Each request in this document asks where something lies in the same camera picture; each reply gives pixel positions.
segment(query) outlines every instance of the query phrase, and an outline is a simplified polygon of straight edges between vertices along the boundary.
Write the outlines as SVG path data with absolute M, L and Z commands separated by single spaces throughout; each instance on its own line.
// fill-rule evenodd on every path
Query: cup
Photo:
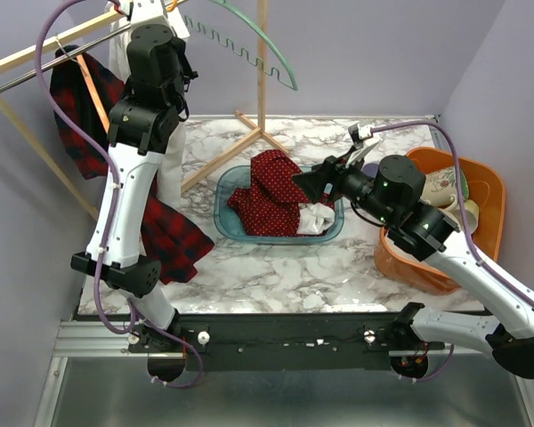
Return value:
M 461 210 L 459 206 L 455 206 L 452 209 L 448 207 L 447 209 L 442 209 L 443 213 L 446 214 L 450 219 L 459 224 L 461 230 L 463 228 L 463 219 L 461 218 Z M 466 224 L 469 226 L 469 231 L 473 234 L 479 227 L 479 206 L 474 203 L 472 200 L 465 201 L 465 220 Z
M 463 198 L 469 198 L 469 186 L 467 185 L 465 174 L 463 171 L 460 172 Z M 425 176 L 425 186 L 421 199 L 428 205 L 437 207 L 450 205 L 450 211 L 455 209 L 457 203 L 455 166 L 428 173 Z

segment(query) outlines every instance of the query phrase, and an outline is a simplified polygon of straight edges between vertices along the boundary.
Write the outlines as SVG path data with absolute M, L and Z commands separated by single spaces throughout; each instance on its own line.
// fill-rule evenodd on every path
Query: metal rod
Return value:
M 124 33 L 130 27 L 131 27 L 130 23 L 125 24 L 123 27 L 118 28 L 112 33 L 108 33 L 106 36 L 98 38 L 97 40 L 93 40 L 90 43 L 84 44 L 83 46 L 80 46 L 77 49 L 74 49 L 73 51 L 68 52 L 68 55 L 63 55 L 63 56 L 60 56 L 59 58 L 56 58 L 55 60 L 51 60 L 42 66 L 42 71 L 47 71 L 48 69 L 51 69 L 55 67 L 56 65 L 62 64 L 66 60 L 70 60 L 71 58 L 75 58 L 76 56 L 79 56 L 80 54 L 84 52 L 90 51 L 95 46 L 98 46 L 99 44 L 106 42 L 107 40 L 110 40 L 114 36 L 118 36 L 119 34 Z M 12 81 L 6 83 L 5 85 L 1 85 L 0 93 L 6 92 L 8 89 L 12 89 L 13 87 L 16 87 L 17 85 L 21 85 L 22 83 L 27 82 L 28 80 L 31 80 L 35 76 L 36 76 L 36 71 L 32 69 L 26 74 L 23 74 L 17 78 L 14 78 Z

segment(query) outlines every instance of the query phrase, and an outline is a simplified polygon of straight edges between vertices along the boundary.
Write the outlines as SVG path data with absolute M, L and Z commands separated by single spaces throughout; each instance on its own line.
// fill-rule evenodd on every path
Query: wooden tripod base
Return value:
M 237 156 L 237 154 L 239 154 L 241 151 L 243 151 L 259 139 L 263 139 L 267 141 L 273 148 L 280 149 L 287 155 L 289 154 L 290 151 L 288 149 L 283 147 L 283 145 L 279 141 L 277 141 L 275 138 L 265 132 L 265 130 L 259 127 L 259 125 L 253 123 L 249 119 L 249 117 L 245 116 L 237 110 L 235 111 L 235 117 L 238 118 L 239 121 L 241 121 L 241 123 L 243 123 L 249 129 L 251 129 L 251 132 L 236 141 L 233 145 L 231 145 L 231 147 L 226 149 L 222 154 L 220 154 L 214 160 L 202 167 L 191 177 L 186 178 L 182 182 L 182 193 L 187 189 L 191 189 L 198 182 L 206 178 L 210 173 L 217 170 L 221 165 L 224 165 L 228 160 Z

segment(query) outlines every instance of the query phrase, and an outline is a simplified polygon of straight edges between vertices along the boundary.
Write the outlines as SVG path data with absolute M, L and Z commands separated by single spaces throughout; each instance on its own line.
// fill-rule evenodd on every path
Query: orange plastic basket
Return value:
M 440 149 L 422 147 L 412 149 L 407 156 L 423 173 L 430 173 L 453 165 L 450 153 Z M 459 158 L 469 185 L 469 198 L 479 206 L 479 227 L 473 242 L 494 261 L 498 259 L 500 240 L 505 219 L 506 189 L 498 174 L 490 167 L 468 158 Z M 459 285 L 446 274 L 415 259 L 396 254 L 380 231 L 374 251 L 377 269 L 387 276 L 431 294 L 450 294 Z

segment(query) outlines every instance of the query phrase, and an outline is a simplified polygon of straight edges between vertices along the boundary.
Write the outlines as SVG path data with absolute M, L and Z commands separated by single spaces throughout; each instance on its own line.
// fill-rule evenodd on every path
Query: white cloth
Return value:
M 113 3 L 108 3 L 105 12 L 112 7 Z M 185 40 L 190 36 L 177 8 L 168 13 L 168 20 L 178 37 Z M 115 31 L 126 23 L 126 19 L 113 22 L 110 26 L 110 30 Z M 109 41 L 109 70 L 123 82 L 126 82 L 126 79 L 131 75 L 131 70 L 128 66 L 128 61 L 126 60 L 126 47 L 131 41 L 131 32 L 131 30 L 128 30 L 123 34 L 111 38 Z M 168 140 L 168 146 L 166 147 L 162 165 L 158 169 L 158 200 L 171 207 L 177 207 L 180 204 L 182 156 L 184 153 L 185 142 L 186 126 L 181 122 Z
M 335 223 L 335 211 L 321 203 L 315 205 L 300 204 L 299 213 L 301 214 L 301 219 L 299 220 L 299 228 L 296 231 L 297 234 L 318 236 Z

